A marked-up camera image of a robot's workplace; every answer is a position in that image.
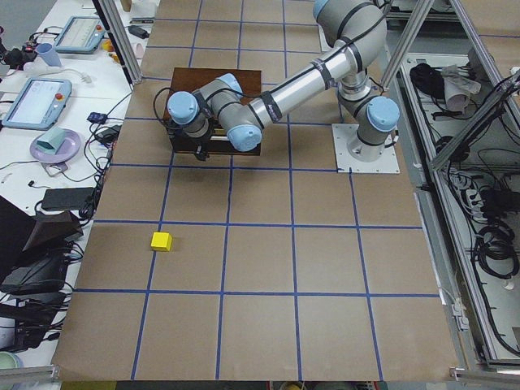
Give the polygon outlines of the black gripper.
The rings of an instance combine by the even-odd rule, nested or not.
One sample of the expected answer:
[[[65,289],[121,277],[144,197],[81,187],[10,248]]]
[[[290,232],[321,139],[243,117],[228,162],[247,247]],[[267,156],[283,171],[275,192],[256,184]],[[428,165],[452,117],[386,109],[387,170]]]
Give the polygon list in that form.
[[[210,157],[209,141],[197,141],[194,156],[197,160],[207,160]]]

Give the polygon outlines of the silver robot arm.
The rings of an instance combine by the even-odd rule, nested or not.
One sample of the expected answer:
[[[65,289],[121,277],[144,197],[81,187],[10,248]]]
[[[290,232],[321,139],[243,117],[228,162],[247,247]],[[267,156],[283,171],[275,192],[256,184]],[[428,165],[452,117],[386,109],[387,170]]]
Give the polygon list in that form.
[[[205,160],[216,124],[225,130],[232,147],[246,153],[262,141],[262,131],[302,103],[331,87],[339,103],[357,120],[347,144],[358,161],[372,163],[383,153],[388,134],[400,118],[397,104],[371,90],[368,66],[382,50],[387,36],[384,13],[369,1],[317,1],[313,16],[331,49],[244,105],[236,77],[227,73],[192,92],[174,92],[164,122],[168,136],[187,137],[194,154]]]

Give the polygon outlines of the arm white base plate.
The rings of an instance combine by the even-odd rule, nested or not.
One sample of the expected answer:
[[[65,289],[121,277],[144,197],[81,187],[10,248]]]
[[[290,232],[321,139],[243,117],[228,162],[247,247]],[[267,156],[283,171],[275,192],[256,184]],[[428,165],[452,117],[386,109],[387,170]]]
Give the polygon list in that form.
[[[339,173],[396,175],[401,172],[390,135],[382,145],[371,146],[358,138],[357,124],[334,123],[331,128]]]

